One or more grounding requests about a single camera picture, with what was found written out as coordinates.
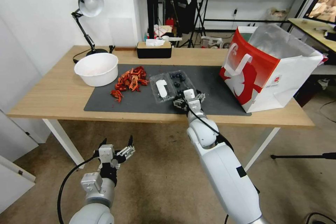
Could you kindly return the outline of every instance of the red and white paper bag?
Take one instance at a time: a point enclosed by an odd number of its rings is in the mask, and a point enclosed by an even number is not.
[[[247,113],[285,107],[323,59],[300,40],[295,43],[304,44],[301,55],[275,58],[244,40],[241,33],[255,29],[237,28],[219,73]]]

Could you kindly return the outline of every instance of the red crayfish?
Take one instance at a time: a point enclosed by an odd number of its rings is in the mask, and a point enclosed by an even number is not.
[[[124,97],[119,90],[111,90],[111,95],[114,96],[118,102],[121,102],[121,98]]]
[[[132,68],[127,72],[123,73],[119,78],[118,82],[115,84],[115,89],[111,91],[111,95],[117,98],[117,101],[120,102],[121,98],[124,97],[120,91],[126,91],[131,89],[140,92],[140,85],[147,86],[148,80],[146,80],[146,71],[143,66],[138,66],[135,69]]]

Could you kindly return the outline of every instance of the wooden desk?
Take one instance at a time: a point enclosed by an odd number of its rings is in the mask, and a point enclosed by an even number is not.
[[[126,121],[145,123],[177,123],[187,120],[181,114],[120,113],[84,111],[93,91],[74,73],[73,55],[88,49],[74,46],[8,113],[9,117],[42,118],[58,141],[76,164],[83,161],[57,119]],[[119,64],[163,64],[163,65],[222,65],[227,49],[174,48],[169,59],[138,59],[135,51],[116,51]],[[251,166],[270,142],[280,127],[311,127],[308,118],[297,102],[292,99],[285,108],[255,112],[251,116],[208,115],[217,124],[270,127],[261,141],[253,148],[245,164]]]
[[[325,27],[328,32],[334,32],[332,27],[327,23],[320,21],[310,20],[310,19],[288,19],[291,24],[293,24],[300,31],[307,34],[309,37],[315,39],[317,42],[321,43],[325,47],[329,48],[331,51],[336,53],[336,41],[328,40],[323,37],[324,31],[314,30],[317,27]]]

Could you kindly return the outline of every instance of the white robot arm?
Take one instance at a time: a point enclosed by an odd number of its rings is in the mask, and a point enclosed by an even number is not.
[[[80,183],[86,191],[86,205],[75,213],[70,224],[114,224],[110,208],[117,184],[117,170],[134,152],[132,136],[128,145],[120,151],[115,151],[113,145],[102,144],[99,147],[99,172],[84,174]]]
[[[226,213],[236,224],[268,224],[256,188],[233,150],[220,140],[216,123],[203,113],[193,89],[184,91],[184,99],[190,109],[187,134]]]

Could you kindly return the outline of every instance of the desk lamp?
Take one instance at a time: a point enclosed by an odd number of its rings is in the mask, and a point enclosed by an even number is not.
[[[78,9],[71,13],[72,17],[76,20],[76,23],[78,24],[80,30],[82,31],[82,33],[84,34],[84,38],[86,39],[86,41],[89,43],[90,47],[91,47],[91,51],[88,52],[86,55],[90,55],[90,54],[94,54],[94,53],[107,53],[106,50],[104,49],[96,49],[95,48],[95,43],[93,42],[93,40],[91,39],[91,37],[86,34],[86,32],[84,31],[83,27],[81,26],[80,22],[79,22],[79,18],[81,16],[86,16],[86,17],[94,17],[97,16],[103,9],[104,7],[104,0],[78,0]]]

